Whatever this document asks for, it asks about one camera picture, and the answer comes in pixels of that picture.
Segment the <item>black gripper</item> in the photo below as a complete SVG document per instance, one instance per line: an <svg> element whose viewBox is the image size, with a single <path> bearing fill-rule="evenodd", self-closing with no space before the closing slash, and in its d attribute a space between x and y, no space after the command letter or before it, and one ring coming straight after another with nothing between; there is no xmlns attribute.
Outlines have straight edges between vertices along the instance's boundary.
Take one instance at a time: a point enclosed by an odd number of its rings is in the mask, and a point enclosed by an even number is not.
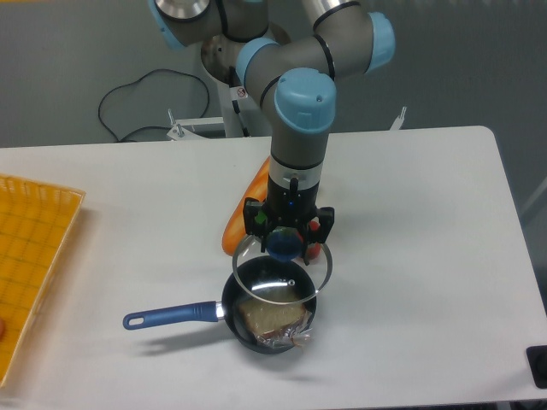
<svg viewBox="0 0 547 410"><path fill-rule="evenodd" d="M266 235L278 227L290 227L298 230L302 243L301 257L304 262L310 262L306 257L310 243L324 244L334 225L335 210L332 207L317 208L315 205L319 184L306 190L291 191L268 178L266 201L259 202L255 198L244 199L243 216L244 229L247 235L255 237L261 244L260 251L266 250ZM266 220L262 224L255 222L255 217L262 211ZM312 232L309 222L316 220L320 229Z"/></svg>

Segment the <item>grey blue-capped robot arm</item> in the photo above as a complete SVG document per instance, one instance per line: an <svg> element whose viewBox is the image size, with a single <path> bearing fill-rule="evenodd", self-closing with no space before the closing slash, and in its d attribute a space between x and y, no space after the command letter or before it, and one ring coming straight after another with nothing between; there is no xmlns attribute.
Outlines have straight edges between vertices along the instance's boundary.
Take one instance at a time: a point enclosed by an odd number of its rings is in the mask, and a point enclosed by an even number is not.
<svg viewBox="0 0 547 410"><path fill-rule="evenodd" d="M245 236L266 241L288 228L297 254L306 257L326 241L335 218L333 208L315 201L336 116L336 81L392 59L392 24L357 1L307 1L312 35L280 44L268 36L263 1L152 1L149 8L171 45L222 38L229 67L272 128L270 155L226 225L224 252L234 255Z"/></svg>

